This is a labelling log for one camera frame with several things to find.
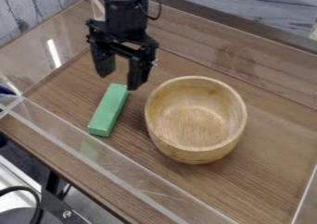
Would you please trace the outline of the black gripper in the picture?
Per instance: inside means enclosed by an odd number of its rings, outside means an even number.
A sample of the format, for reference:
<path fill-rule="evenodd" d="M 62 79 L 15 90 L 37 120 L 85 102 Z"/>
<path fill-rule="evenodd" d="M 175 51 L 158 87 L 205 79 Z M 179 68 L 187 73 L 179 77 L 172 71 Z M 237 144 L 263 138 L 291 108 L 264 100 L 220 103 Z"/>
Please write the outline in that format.
<path fill-rule="evenodd" d="M 128 90 L 136 91 L 149 79 L 160 43 L 146 32 L 149 0 L 105 0 L 106 20 L 88 20 L 93 62 L 105 78 L 116 70 L 116 56 L 129 59 Z"/>

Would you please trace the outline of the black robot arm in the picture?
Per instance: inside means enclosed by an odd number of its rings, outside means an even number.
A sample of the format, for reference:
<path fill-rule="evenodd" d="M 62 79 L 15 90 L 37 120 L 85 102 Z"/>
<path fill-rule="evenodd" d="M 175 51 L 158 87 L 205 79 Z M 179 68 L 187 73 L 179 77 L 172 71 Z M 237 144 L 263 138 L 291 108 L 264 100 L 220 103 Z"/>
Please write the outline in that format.
<path fill-rule="evenodd" d="M 106 19 L 89 19 L 88 43 L 97 73 L 108 77 L 116 70 L 116 56 L 129 60 L 128 90 L 136 91 L 149 79 L 160 42 L 148 34 L 149 0 L 105 0 Z"/>

